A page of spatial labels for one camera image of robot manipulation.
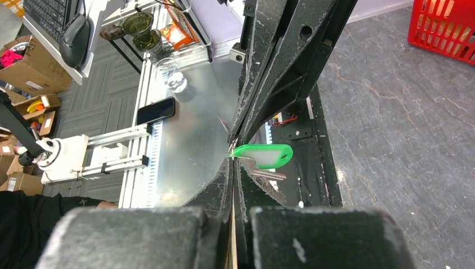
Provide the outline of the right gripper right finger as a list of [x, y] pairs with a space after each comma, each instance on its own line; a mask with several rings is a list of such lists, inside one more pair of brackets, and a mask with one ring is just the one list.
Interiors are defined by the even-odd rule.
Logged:
[[238, 268], [414, 268], [402, 229], [372, 207], [257, 206], [260, 187], [234, 161]]

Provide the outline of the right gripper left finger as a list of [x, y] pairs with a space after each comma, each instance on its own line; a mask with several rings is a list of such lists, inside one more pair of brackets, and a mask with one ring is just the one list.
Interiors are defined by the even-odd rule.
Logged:
[[37, 268], [232, 268], [234, 164], [180, 207], [70, 211], [55, 226]]

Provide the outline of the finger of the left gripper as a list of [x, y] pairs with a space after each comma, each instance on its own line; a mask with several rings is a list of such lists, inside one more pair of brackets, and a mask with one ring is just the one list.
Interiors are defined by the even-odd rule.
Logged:
[[255, 1], [253, 15], [246, 16], [241, 34], [245, 45], [244, 80], [238, 106], [227, 141], [241, 143], [249, 133], [252, 106], [256, 104], [259, 83], [275, 46], [277, 29], [286, 8], [286, 1]]
[[[286, 2], [276, 43], [259, 83], [250, 124], [246, 127], [249, 133], [243, 142], [234, 142], [235, 146], [249, 142], [266, 121], [310, 94], [356, 6], [356, 1]], [[245, 17], [253, 15], [254, 3], [246, 3]], [[243, 63], [245, 48], [240, 41]], [[239, 94], [243, 80], [242, 68]]]

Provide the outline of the green key tag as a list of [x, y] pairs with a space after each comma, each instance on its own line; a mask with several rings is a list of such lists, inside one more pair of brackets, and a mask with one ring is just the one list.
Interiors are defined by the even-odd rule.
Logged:
[[287, 144], [246, 144], [235, 148], [230, 157], [253, 159], [260, 169], [277, 169], [286, 165], [293, 155], [292, 147]]

